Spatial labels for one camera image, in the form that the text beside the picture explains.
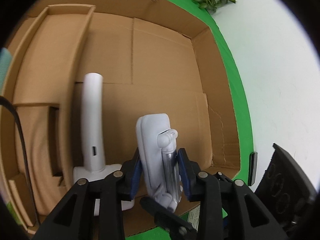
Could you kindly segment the green white medicine box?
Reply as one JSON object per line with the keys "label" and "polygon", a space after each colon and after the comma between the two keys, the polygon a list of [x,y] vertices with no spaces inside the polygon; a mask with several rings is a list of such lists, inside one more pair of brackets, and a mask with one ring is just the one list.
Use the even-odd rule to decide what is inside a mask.
{"label": "green white medicine box", "polygon": [[190,223],[193,228],[197,231],[199,227],[199,220],[200,220],[200,205],[196,206],[195,208],[191,209],[188,212],[187,222]]}

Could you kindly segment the narrow cardboard insert box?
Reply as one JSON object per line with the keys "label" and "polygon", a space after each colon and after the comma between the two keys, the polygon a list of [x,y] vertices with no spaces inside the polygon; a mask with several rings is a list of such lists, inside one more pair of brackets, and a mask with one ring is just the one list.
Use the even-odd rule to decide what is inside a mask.
{"label": "narrow cardboard insert box", "polygon": [[1,95],[1,178],[22,229],[33,235],[73,183],[71,108],[94,5],[55,4],[23,20],[8,49]]}

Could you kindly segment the pastel plush toy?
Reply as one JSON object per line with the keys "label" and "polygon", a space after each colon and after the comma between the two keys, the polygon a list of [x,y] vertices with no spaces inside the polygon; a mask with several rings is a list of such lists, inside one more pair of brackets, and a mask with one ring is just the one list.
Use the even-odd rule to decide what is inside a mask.
{"label": "pastel plush toy", "polygon": [[0,54],[0,90],[2,90],[4,85],[4,80],[9,69],[9,66],[12,61],[12,54],[8,51],[7,48],[1,49]]}

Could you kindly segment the large cardboard tray box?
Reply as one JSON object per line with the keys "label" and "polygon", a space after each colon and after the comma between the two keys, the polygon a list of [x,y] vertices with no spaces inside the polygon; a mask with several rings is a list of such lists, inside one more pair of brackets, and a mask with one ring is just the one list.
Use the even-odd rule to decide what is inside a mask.
{"label": "large cardboard tray box", "polygon": [[28,11],[2,89],[21,119],[27,170],[14,119],[1,109],[1,177],[25,231],[36,231],[83,163],[81,90],[90,72],[103,76],[108,164],[133,156],[139,117],[166,113],[200,168],[231,178],[240,171],[227,57],[203,14],[169,0],[39,0]]}

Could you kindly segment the white folding phone stand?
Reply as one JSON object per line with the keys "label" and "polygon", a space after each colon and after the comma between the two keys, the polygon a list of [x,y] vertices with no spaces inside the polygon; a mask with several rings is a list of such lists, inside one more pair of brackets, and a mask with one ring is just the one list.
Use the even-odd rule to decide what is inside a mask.
{"label": "white folding phone stand", "polygon": [[175,212],[183,188],[177,161],[178,131],[165,113],[141,116],[136,123],[138,151],[148,196]]}

